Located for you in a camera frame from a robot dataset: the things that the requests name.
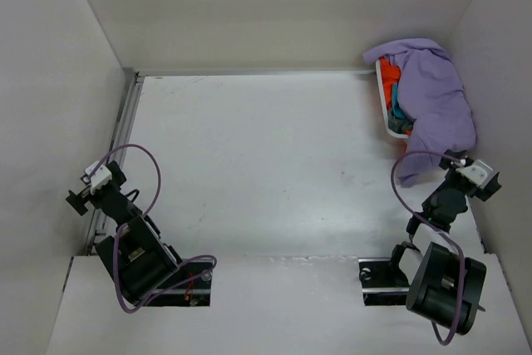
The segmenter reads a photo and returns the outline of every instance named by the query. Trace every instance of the white wall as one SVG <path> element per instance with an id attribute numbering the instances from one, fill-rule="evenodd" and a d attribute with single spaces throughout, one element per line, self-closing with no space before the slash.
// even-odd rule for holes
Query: white wall
<path id="1" fill-rule="evenodd" d="M 363 67 L 409 36 L 443 41 L 470 0 L 89 0 L 122 65 L 198 71 Z"/>
<path id="2" fill-rule="evenodd" d="M 87 222 L 64 199 L 109 145 L 124 74 L 86 0 L 0 10 L 0 353 L 35 355 Z"/>
<path id="3" fill-rule="evenodd" d="M 532 335 L 530 267 L 530 0 L 473 0 L 451 40 L 478 131 L 477 154 L 501 171 L 503 188 L 473 203 L 488 248 L 499 256 Z"/>

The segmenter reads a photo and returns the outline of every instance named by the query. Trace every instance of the purple towel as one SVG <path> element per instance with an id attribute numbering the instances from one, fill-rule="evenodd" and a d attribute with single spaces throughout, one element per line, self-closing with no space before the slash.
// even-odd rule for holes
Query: purple towel
<path id="1" fill-rule="evenodd" d="M 364 53 L 367 64 L 385 57 L 401 68 L 399 106 L 414 121 L 407 151 L 461 151 L 475 147 L 475 127 L 458 71 L 447 52 L 430 39 L 385 43 Z M 440 157 L 412 155 L 402 162 L 399 181 L 405 187 L 436 168 Z"/>

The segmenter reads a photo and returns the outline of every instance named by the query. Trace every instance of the red cloth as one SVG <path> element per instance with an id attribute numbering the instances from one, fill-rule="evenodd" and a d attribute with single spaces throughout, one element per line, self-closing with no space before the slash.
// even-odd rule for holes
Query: red cloth
<path id="1" fill-rule="evenodd" d="M 386 58 L 379 58 L 381 62 L 381 78 L 382 88 L 384 89 L 384 99 L 386 100 L 386 108 L 392 108 L 392 86 L 401 79 L 401 69 L 391 65 Z"/>

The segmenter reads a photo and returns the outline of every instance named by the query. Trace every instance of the clothes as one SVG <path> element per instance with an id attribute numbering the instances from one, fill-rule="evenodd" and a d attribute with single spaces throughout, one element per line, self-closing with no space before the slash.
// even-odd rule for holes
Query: clothes
<path id="1" fill-rule="evenodd" d="M 390 65 L 387 59 L 380 58 L 381 61 L 381 79 L 382 89 L 384 90 L 384 99 L 386 100 L 386 109 L 392 108 L 392 86 L 399 82 L 401 78 L 401 69 Z"/>
<path id="2" fill-rule="evenodd" d="M 401 108 L 399 107 L 399 103 L 397 102 L 397 88 L 399 87 L 398 83 L 394 83 L 392 86 L 392 111 L 393 115 L 396 116 L 399 120 L 406 120 L 405 113 L 402 112 Z"/>
<path id="3" fill-rule="evenodd" d="M 386 58 L 401 69 L 397 100 L 414 121 L 407 151 L 469 150 L 476 134 L 471 109 L 455 66 L 446 51 L 430 39 L 405 39 L 382 44 L 364 53 L 367 64 Z M 399 171 L 403 186 L 412 186 L 417 176 L 436 168 L 440 157 L 407 157 Z"/>
<path id="4" fill-rule="evenodd" d="M 392 110 L 388 110 L 388 128 L 390 128 L 392 131 L 396 133 L 400 133 L 402 135 L 407 134 L 411 131 L 413 122 L 406 119 L 400 119 L 393 115 Z"/>

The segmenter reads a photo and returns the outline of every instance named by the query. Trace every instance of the purple cable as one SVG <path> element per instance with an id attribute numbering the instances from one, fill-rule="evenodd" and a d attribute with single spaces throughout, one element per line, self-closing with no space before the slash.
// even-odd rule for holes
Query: purple cable
<path id="1" fill-rule="evenodd" d="M 213 266 L 206 269 L 202 274 L 196 274 L 195 276 L 192 276 L 190 278 L 187 278 L 185 280 L 181 280 L 180 282 L 165 288 L 161 291 L 159 291 L 157 294 L 148 294 L 146 295 L 134 308 L 128 308 L 126 305 L 126 301 L 124 301 L 124 297 L 122 296 L 121 287 L 120 287 L 120 279 L 118 278 L 118 243 L 120 241 L 120 237 L 122 234 L 122 231 L 127 227 L 127 224 L 122 224 L 118 227 L 116 230 L 116 236 L 115 236 L 115 242 L 113 243 L 113 282 L 115 283 L 115 293 L 116 293 L 116 299 L 118 300 L 118 304 L 122 308 L 122 310 L 125 313 L 135 313 L 140 308 L 144 307 L 145 305 L 148 305 L 151 301 L 159 297 L 160 295 L 166 293 L 169 290 L 172 290 L 176 287 L 179 287 L 183 284 L 187 284 L 193 280 L 201 278 L 204 274 L 209 274 L 213 271 L 213 269 L 216 267 L 216 264 L 218 263 L 218 260 L 213 255 L 197 255 L 195 257 L 189 258 L 186 261 L 183 261 L 181 264 L 178 265 L 178 267 L 181 269 L 185 265 L 189 264 L 192 261 L 195 261 L 197 259 L 212 259 L 213 260 Z"/>
<path id="2" fill-rule="evenodd" d="M 87 176 L 89 179 L 96 173 L 98 168 L 100 168 L 113 154 L 115 154 L 117 151 L 125 149 L 127 147 L 135 147 L 136 149 L 144 151 L 153 161 L 153 164 L 155 165 L 155 170 L 157 172 L 157 190 L 155 191 L 155 196 L 153 200 L 151 201 L 150 206 L 144 211 L 144 214 L 142 214 L 142 218 L 146 217 L 148 213 L 151 211 L 153 206 L 155 205 L 155 202 L 159 198 L 160 193 L 160 186 L 161 186 L 161 178 L 160 178 L 160 168 L 159 164 L 157 164 L 157 160 L 155 157 L 145 148 L 141 145 L 135 145 L 135 144 L 125 144 L 125 145 L 119 145 L 115 149 L 109 151 L 107 154 L 103 156 L 103 158 L 96 164 L 96 167 L 92 172 Z M 192 276 L 191 278 L 187 278 L 185 280 L 182 280 L 168 288 L 165 288 L 161 291 L 159 291 L 157 294 L 148 294 L 146 295 L 134 308 L 128 308 L 126 305 L 126 301 L 124 301 L 124 297 L 122 296 L 121 288 L 120 288 L 120 279 L 118 278 L 118 244 L 120 242 L 120 237 L 124 229 L 127 227 L 127 224 L 122 224 L 116 229 L 116 236 L 115 236 L 115 242 L 113 243 L 113 282 L 115 283 L 115 292 L 116 292 L 116 299 L 118 299 L 118 304 L 121 306 L 121 308 L 126 313 L 135 313 L 143 306 L 149 304 L 151 301 L 159 297 L 161 294 L 166 293 L 167 291 L 174 289 L 180 285 L 187 284 L 193 280 L 199 279 L 204 274 L 209 274 L 213 271 L 214 267 L 218 263 L 218 260 L 213 255 L 198 255 L 192 258 L 187 259 L 186 261 L 183 261 L 181 264 L 178 265 L 179 268 L 184 267 L 185 265 L 189 264 L 192 261 L 195 261 L 197 259 L 212 259 L 213 260 L 213 266 L 211 266 L 209 269 L 206 269 L 202 274 L 196 274 L 195 276 Z"/>
<path id="3" fill-rule="evenodd" d="M 157 190 L 155 191 L 155 196 L 154 196 L 153 200 L 151 201 L 150 206 L 148 208 L 146 208 L 146 211 L 144 211 L 144 214 L 142 214 L 142 217 L 144 218 L 145 216 L 148 215 L 148 213 L 151 211 L 151 209 L 155 205 L 155 202 L 159 198 L 160 184 L 161 184 L 159 164 L 157 164 L 157 161 L 155 160 L 155 157 L 145 147 L 142 147 L 141 145 L 130 144 L 130 143 L 128 143 L 126 145 L 119 145 L 115 149 L 113 149 L 113 150 L 109 151 L 107 154 L 105 154 L 103 156 L 103 158 L 100 160 L 100 162 L 98 162 L 98 164 L 96 164 L 96 167 L 94 168 L 94 170 L 92 170 L 92 172 L 87 177 L 90 179 L 96 173 L 98 168 L 100 168 L 104 164 L 104 162 L 109 160 L 109 157 L 111 157 L 117 151 L 125 149 L 127 147 L 135 147 L 136 149 L 144 151 L 151 158 L 151 160 L 153 161 L 153 165 L 155 165 L 155 170 L 157 172 Z"/>
<path id="4" fill-rule="evenodd" d="M 460 260 L 460 269 L 459 269 L 459 272 L 458 272 L 458 289 L 457 289 L 457 294 L 456 294 L 456 310 L 455 310 L 455 316 L 452 319 L 451 328 L 449 329 L 449 334 L 447 334 L 447 337 L 446 337 L 445 340 L 441 339 L 441 335 L 440 335 L 440 332 L 438 331 L 438 327 L 436 326 L 436 324 L 434 322 L 432 322 L 432 328 L 434 329 L 434 334 L 436 335 L 436 338 L 438 339 L 438 342 L 441 345 L 445 346 L 445 345 L 448 345 L 452 341 L 452 338 L 455 336 L 456 330 L 458 329 L 458 322 L 460 322 L 460 314 L 461 314 L 461 309 L 462 309 L 462 297 L 464 295 L 464 278 L 466 276 L 466 260 L 464 258 L 464 252 L 460 248 L 460 245 L 458 245 L 455 241 L 453 241 L 447 234 L 445 234 L 445 232 L 443 232 L 442 230 L 438 229 L 436 226 L 431 224 L 431 222 L 429 222 L 427 219 L 423 218 L 416 211 L 414 211 L 412 208 L 410 208 L 408 206 L 408 204 L 405 202 L 405 200 L 403 200 L 402 197 L 397 192 L 396 182 L 394 180 L 396 169 L 399 166 L 399 164 L 401 163 L 401 161 L 403 161 L 409 155 L 413 155 L 413 154 L 432 154 L 432 155 L 438 155 L 441 158 L 445 158 L 446 160 L 450 160 L 450 161 L 453 161 L 453 162 L 461 162 L 461 161 L 458 160 L 455 157 L 451 157 L 451 156 L 449 156 L 447 154 L 442 154 L 442 153 L 439 153 L 437 151 L 414 150 L 414 151 L 409 151 L 409 152 L 403 154 L 401 157 L 399 157 L 397 159 L 397 161 L 395 162 L 395 164 L 392 167 L 392 174 L 391 174 L 391 182 L 392 182 L 393 193 L 396 195 L 397 199 L 402 204 L 402 206 L 405 207 L 408 211 L 410 211 L 411 214 L 416 216 L 416 218 L 418 218 L 421 222 L 426 224 L 429 228 L 433 229 L 435 232 L 440 234 L 441 237 L 443 237 L 443 239 L 447 243 L 452 245 L 456 249 L 456 251 L 458 252 L 458 258 Z"/>

